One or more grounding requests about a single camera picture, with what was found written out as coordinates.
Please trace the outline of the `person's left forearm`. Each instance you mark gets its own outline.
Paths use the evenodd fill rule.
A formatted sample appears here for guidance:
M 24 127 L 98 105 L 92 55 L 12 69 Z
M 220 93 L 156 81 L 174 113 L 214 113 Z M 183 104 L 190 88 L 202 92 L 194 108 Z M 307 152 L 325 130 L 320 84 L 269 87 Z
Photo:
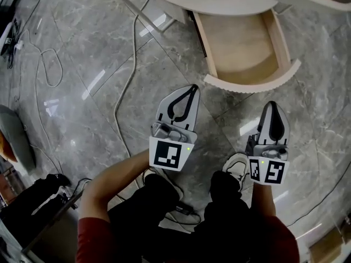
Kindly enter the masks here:
M 108 203 L 149 167 L 149 150 L 118 162 L 97 175 L 84 189 L 79 218 L 110 222 Z

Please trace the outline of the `black power adapter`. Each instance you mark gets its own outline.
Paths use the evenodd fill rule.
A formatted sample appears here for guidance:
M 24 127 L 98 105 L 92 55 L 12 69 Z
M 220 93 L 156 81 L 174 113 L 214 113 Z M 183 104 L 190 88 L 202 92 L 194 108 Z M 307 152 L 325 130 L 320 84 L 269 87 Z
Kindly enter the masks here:
M 184 215 L 191 215 L 193 213 L 193 208 L 188 205 L 177 205 L 175 210 Z

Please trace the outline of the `person's right forearm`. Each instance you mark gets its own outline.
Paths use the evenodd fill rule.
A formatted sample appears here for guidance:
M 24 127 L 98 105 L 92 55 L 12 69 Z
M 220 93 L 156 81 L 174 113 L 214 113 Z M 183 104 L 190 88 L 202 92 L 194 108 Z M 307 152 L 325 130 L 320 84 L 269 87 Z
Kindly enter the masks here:
M 276 216 L 271 186 L 254 183 L 251 200 L 251 211 L 254 216 Z

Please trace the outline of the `cardboard box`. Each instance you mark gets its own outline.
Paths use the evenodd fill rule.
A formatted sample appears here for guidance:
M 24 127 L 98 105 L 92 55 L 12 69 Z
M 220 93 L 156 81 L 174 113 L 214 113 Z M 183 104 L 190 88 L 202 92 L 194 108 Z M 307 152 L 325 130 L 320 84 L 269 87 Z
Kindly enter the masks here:
M 351 225 L 332 229 L 309 251 L 311 263 L 351 263 Z

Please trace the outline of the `black white floor device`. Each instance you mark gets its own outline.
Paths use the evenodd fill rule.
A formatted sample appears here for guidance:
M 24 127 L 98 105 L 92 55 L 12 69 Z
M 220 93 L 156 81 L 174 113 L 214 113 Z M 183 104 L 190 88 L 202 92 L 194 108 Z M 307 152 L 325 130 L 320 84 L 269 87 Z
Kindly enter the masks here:
M 4 55 L 12 44 L 15 36 L 15 25 L 14 22 L 9 22 L 2 30 L 0 36 L 0 56 Z

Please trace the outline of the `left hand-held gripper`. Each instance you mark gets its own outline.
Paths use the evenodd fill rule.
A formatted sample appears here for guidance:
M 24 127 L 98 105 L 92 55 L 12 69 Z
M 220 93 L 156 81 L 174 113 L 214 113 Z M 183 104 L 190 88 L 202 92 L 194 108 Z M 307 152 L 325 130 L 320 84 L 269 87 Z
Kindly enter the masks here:
M 196 84 L 181 87 L 161 100 L 149 137 L 150 166 L 182 170 L 197 140 L 193 130 L 199 102 L 200 90 Z

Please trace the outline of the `person's black trousers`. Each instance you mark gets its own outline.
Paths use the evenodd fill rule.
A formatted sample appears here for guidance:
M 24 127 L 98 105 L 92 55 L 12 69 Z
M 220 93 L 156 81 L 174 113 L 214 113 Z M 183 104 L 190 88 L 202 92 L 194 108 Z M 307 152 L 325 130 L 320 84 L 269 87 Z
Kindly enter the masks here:
M 165 178 L 150 174 L 145 185 L 111 208 L 108 215 L 121 248 L 114 258 L 122 263 L 246 263 L 250 254 L 246 226 L 257 218 L 241 199 L 239 182 L 233 175 L 217 171 L 212 175 L 204 220 L 190 234 L 161 228 L 166 214 L 175 210 L 180 197 Z

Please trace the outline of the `white-fronted wooden drawer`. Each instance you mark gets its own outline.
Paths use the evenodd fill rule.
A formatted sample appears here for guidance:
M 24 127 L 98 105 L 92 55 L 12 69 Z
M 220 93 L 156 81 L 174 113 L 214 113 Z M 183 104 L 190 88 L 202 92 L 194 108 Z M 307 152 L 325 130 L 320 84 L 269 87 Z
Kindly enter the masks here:
M 207 84 L 237 93 L 266 92 L 289 81 L 301 66 L 291 59 L 272 10 L 249 16 L 193 15 L 206 54 Z

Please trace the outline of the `orange cushion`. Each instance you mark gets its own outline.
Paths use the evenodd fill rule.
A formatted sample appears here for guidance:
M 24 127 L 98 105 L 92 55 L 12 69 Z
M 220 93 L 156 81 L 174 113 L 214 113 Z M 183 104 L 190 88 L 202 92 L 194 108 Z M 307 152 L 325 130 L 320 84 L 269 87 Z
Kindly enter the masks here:
M 7 161 L 17 162 L 14 152 L 6 140 L 5 136 L 0 131 L 0 155 Z

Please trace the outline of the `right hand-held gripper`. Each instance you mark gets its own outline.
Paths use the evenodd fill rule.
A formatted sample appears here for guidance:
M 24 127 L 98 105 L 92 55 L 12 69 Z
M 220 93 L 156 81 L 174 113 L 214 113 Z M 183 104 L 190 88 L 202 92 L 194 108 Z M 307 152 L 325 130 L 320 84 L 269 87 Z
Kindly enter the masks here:
M 258 132 L 249 136 L 245 149 L 250 179 L 261 185 L 280 185 L 290 165 L 290 125 L 284 111 L 275 101 L 265 105 Z

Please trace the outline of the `grey-white cushion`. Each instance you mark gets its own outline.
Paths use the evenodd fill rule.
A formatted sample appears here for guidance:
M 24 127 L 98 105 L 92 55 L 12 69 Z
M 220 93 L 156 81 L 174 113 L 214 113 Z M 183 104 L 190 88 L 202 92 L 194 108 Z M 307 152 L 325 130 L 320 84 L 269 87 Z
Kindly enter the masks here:
M 18 115 L 0 104 L 0 132 L 9 143 L 17 163 L 27 172 L 36 167 L 35 155 Z

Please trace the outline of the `black bag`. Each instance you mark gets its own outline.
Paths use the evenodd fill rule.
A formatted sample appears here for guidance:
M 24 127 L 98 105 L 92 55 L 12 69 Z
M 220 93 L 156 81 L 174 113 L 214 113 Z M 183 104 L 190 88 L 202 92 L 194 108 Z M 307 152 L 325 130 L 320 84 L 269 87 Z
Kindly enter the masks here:
M 71 185 L 63 174 L 48 174 L 22 191 L 0 211 L 0 219 L 12 233 L 28 233 L 42 229 L 64 206 L 67 199 L 58 195 L 60 187 Z

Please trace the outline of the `person's red shirt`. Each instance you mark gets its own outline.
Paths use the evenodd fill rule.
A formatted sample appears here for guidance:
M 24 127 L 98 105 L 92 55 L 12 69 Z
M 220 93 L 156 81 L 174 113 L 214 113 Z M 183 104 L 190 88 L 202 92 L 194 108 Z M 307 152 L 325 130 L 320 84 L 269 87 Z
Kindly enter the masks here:
M 290 230 L 275 216 L 259 218 L 260 234 L 252 251 L 254 263 L 299 263 L 297 242 Z M 111 225 L 98 218 L 78 222 L 76 263 L 132 263 L 132 257 L 121 258 Z

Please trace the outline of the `person's right white shoe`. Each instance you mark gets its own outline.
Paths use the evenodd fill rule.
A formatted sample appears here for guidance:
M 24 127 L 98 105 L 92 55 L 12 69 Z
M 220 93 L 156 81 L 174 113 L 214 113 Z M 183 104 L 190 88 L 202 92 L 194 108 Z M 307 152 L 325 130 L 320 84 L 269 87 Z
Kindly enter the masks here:
M 222 171 L 229 173 L 239 182 L 239 191 L 242 191 L 245 178 L 249 170 L 249 159 L 244 153 L 236 153 L 228 158 L 222 167 Z

